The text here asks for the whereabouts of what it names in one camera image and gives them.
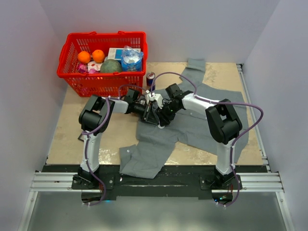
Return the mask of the orange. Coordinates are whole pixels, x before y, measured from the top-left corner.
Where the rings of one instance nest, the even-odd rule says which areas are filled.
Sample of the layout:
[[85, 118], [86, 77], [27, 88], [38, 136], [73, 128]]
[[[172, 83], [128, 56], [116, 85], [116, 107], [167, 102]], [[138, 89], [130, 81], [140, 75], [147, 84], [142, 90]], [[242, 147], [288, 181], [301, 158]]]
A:
[[95, 50], [92, 57], [96, 63], [102, 63], [105, 60], [105, 54], [102, 50]]
[[81, 51], [77, 55], [77, 59], [82, 64], [87, 64], [91, 61], [91, 55], [87, 51]]

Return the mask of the Red Bull drink can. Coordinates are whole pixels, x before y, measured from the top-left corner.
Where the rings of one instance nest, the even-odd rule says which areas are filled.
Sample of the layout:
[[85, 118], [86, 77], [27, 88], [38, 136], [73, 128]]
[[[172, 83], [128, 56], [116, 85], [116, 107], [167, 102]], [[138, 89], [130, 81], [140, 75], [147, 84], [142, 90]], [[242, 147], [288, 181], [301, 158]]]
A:
[[155, 73], [154, 72], [148, 72], [146, 74], [146, 86], [148, 89], [151, 88], [151, 85], [153, 83], [153, 79], [155, 78]]

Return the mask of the blue snack bag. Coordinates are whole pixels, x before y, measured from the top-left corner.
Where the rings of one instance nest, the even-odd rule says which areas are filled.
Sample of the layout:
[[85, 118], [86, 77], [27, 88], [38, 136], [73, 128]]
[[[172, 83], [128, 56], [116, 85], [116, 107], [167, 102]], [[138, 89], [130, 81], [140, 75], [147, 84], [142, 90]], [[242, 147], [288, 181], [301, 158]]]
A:
[[125, 46], [121, 52], [121, 66], [124, 72], [142, 71], [143, 52], [140, 48]]

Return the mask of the right orange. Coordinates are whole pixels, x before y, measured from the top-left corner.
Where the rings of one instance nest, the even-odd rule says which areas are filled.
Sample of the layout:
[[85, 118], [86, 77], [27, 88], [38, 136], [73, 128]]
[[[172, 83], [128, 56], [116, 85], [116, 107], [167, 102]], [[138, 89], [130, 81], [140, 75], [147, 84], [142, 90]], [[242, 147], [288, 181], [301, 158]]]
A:
[[95, 50], [92, 57], [96, 63], [102, 63], [105, 60], [105, 54], [102, 50]]

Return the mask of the white blue carton box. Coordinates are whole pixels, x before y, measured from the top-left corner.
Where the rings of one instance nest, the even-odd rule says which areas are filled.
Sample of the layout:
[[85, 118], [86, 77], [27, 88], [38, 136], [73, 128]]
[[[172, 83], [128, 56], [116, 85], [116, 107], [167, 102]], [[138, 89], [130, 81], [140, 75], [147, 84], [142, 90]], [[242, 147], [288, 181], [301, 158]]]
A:
[[107, 59], [114, 59], [117, 61], [125, 61], [128, 63], [135, 63], [143, 58], [143, 52], [140, 48], [109, 48]]

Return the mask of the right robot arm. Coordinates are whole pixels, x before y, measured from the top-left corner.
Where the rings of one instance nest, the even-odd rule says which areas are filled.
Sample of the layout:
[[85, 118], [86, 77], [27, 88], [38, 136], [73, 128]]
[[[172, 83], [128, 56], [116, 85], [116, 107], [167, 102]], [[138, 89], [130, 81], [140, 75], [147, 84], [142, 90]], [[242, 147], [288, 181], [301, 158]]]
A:
[[228, 99], [213, 101], [197, 96], [194, 92], [182, 91], [177, 84], [166, 88], [169, 102], [156, 100], [162, 104], [155, 109], [154, 114], [163, 127], [174, 119], [179, 110], [191, 110], [206, 115], [209, 132], [217, 142], [217, 163], [214, 169], [213, 185], [226, 189], [235, 178], [234, 150], [235, 140], [240, 135], [243, 126], [233, 105]]

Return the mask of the red plastic shopping basket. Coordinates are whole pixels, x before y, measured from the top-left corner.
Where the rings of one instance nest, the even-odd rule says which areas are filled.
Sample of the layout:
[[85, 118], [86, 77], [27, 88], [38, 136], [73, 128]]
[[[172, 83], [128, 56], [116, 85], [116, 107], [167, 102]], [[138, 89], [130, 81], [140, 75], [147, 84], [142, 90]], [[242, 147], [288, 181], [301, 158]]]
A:
[[148, 46], [142, 31], [71, 33], [61, 50], [58, 77], [80, 96], [122, 96], [141, 91]]

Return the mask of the left orange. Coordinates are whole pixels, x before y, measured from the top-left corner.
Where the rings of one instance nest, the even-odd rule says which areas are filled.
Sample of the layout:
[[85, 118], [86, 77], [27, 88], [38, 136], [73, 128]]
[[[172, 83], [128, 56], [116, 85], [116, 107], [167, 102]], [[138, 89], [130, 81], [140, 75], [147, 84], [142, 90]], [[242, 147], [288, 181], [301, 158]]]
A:
[[77, 59], [82, 64], [87, 64], [91, 61], [91, 55], [87, 51], [81, 51], [77, 55]]

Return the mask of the pink snack packet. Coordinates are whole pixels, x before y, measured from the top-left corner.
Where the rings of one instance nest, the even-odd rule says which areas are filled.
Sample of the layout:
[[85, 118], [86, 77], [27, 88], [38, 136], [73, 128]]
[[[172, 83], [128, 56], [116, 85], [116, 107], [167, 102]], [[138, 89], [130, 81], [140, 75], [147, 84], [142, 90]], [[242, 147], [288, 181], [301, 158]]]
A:
[[100, 73], [101, 66], [102, 63], [91, 61], [87, 64], [79, 64], [77, 70], [82, 74], [98, 74]]

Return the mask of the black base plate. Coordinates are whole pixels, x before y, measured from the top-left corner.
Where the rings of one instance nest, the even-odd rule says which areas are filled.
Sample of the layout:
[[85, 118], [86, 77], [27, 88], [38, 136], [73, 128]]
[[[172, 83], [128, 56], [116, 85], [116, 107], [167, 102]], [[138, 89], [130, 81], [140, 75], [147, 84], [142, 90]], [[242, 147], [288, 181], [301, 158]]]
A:
[[[215, 187], [214, 166], [164, 166], [154, 179], [144, 179], [120, 174], [120, 165], [100, 165], [95, 173], [106, 185], [105, 200], [116, 200], [118, 196], [144, 197], [198, 197], [211, 199], [211, 190], [228, 189]], [[87, 193], [85, 190], [96, 190], [98, 187], [88, 187], [87, 183], [77, 180], [78, 165], [45, 165], [42, 172], [65, 173], [69, 176], [69, 187], [73, 190], [82, 190], [82, 201], [99, 200], [100, 192]], [[243, 182], [243, 173], [267, 173], [265, 166], [237, 166], [236, 172]]]

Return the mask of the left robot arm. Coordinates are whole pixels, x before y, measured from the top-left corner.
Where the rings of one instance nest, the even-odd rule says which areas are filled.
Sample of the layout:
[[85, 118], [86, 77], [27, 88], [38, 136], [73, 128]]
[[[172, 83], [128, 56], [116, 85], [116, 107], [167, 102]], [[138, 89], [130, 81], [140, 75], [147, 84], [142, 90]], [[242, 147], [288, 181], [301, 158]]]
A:
[[99, 148], [102, 134], [108, 127], [112, 113], [137, 114], [146, 122], [159, 124], [153, 102], [147, 102], [138, 90], [128, 89], [122, 98], [100, 97], [92, 95], [79, 115], [84, 137], [83, 159], [74, 176], [74, 182], [89, 189], [97, 188], [102, 180], [99, 177]]

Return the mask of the green melon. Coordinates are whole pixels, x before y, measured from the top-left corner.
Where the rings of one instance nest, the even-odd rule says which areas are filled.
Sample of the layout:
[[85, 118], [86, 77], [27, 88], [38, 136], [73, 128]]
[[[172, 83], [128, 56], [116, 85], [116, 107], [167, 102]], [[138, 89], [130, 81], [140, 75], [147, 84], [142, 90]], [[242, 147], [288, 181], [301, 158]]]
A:
[[100, 73], [114, 73], [122, 72], [122, 66], [119, 61], [114, 59], [108, 59], [102, 63]]

